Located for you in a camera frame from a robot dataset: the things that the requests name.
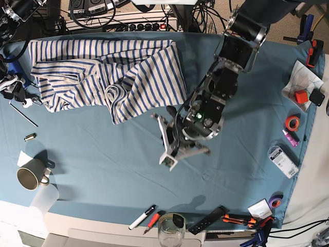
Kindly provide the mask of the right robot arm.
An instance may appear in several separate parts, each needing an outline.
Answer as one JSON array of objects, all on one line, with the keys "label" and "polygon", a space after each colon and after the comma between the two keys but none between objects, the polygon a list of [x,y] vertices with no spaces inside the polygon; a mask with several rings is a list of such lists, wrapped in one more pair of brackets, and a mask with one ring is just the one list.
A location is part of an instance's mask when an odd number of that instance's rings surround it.
[{"label": "right robot arm", "polygon": [[[21,23],[26,22],[33,14],[45,5],[46,1],[1,1],[1,46],[7,43],[16,33]],[[1,94],[8,100],[23,103],[26,100],[25,79],[20,73],[9,74],[8,64],[17,62],[25,53],[30,43],[33,29],[27,34],[20,53],[11,58],[1,56]]]}]

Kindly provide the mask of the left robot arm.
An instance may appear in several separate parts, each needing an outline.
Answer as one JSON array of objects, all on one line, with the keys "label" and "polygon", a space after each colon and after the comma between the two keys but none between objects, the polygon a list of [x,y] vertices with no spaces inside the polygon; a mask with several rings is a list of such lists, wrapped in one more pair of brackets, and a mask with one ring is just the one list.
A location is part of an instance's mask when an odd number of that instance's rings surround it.
[{"label": "left robot arm", "polygon": [[179,109],[166,108],[173,117],[171,122],[153,115],[165,149],[161,162],[209,152],[200,142],[219,134],[224,121],[222,112],[226,101],[237,91],[239,73],[251,71],[271,24],[299,4],[300,1],[244,1],[231,11],[222,48],[200,84]]}]

